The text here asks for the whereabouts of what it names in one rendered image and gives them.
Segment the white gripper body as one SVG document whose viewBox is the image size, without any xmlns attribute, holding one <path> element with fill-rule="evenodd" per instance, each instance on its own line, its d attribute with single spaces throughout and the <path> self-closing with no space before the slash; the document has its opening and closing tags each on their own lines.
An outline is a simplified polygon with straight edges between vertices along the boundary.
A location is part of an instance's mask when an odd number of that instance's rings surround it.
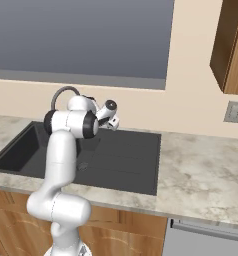
<svg viewBox="0 0 238 256">
<path fill-rule="evenodd" d="M 98 119 L 99 126 L 102 127 L 108 123 L 108 121 L 110 120 L 110 116 L 107 114 L 102 114 L 102 115 L 99 115 L 97 119 Z"/>
</svg>

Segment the black kitchen sink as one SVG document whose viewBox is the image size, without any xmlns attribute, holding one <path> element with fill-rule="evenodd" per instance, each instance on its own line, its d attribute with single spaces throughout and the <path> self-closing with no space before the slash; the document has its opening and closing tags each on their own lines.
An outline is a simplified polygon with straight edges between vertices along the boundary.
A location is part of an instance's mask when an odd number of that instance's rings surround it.
<svg viewBox="0 0 238 256">
<path fill-rule="evenodd" d="M 48 140 L 44 125 L 31 122 L 0 151 L 0 172 L 42 178 Z M 159 134 L 101 128 L 76 144 L 76 184 L 157 194 Z"/>
</svg>

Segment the grey curved tap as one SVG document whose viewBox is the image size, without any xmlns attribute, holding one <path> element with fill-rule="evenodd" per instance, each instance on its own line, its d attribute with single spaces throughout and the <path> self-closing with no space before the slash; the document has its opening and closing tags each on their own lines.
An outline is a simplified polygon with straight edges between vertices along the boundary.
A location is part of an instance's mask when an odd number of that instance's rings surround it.
<svg viewBox="0 0 238 256">
<path fill-rule="evenodd" d="M 58 89 L 55 92 L 55 94 L 52 97 L 52 100 L 51 100 L 51 110 L 55 110 L 57 98 L 59 97 L 60 94 L 62 94 L 64 91 L 67 91 L 67 90 L 73 91 L 75 93 L 75 95 L 77 95 L 77 96 L 80 95 L 79 91 L 75 87 L 73 87 L 73 86 L 61 87 L 60 89 Z"/>
</svg>

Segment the grey window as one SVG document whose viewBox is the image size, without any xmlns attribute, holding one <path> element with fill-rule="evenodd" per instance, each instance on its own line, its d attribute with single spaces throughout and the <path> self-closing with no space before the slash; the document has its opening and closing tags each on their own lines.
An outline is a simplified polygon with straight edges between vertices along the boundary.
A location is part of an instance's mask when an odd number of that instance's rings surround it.
<svg viewBox="0 0 238 256">
<path fill-rule="evenodd" d="M 0 79 L 163 90 L 175 0 L 0 0 Z"/>
</svg>

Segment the wooden base cupboard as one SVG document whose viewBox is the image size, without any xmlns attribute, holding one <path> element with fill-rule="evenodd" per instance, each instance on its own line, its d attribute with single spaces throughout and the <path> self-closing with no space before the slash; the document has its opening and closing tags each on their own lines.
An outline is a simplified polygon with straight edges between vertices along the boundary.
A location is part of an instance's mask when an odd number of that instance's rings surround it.
<svg viewBox="0 0 238 256">
<path fill-rule="evenodd" d="M 43 256 L 52 245 L 50 223 L 30 216 L 26 194 L 0 190 L 0 256 Z M 79 228 L 93 256 L 161 256 L 167 219 L 94 206 Z"/>
</svg>

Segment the grey dishwasher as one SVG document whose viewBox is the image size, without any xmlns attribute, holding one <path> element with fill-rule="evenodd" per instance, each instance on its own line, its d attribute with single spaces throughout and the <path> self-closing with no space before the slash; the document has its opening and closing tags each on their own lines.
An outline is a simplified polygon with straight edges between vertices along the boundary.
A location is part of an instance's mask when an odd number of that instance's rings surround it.
<svg viewBox="0 0 238 256">
<path fill-rule="evenodd" d="M 238 229 L 169 218 L 162 256 L 238 256 L 238 241 L 173 229 L 171 222 L 238 234 Z"/>
</svg>

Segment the grey wall socket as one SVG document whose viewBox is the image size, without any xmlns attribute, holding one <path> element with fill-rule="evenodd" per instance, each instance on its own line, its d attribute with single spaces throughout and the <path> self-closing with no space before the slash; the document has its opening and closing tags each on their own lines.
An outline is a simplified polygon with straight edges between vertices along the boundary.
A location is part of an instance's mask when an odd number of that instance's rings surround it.
<svg viewBox="0 0 238 256">
<path fill-rule="evenodd" d="M 238 102 L 229 101 L 224 117 L 225 122 L 238 123 Z"/>
</svg>

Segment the wooden wall cupboard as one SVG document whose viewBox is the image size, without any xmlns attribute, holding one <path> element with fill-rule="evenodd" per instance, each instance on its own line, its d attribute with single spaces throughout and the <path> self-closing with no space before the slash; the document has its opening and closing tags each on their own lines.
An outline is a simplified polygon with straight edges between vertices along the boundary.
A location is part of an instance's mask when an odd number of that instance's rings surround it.
<svg viewBox="0 0 238 256">
<path fill-rule="evenodd" d="M 224 94 L 238 95 L 238 0 L 223 0 L 210 67 Z"/>
</svg>

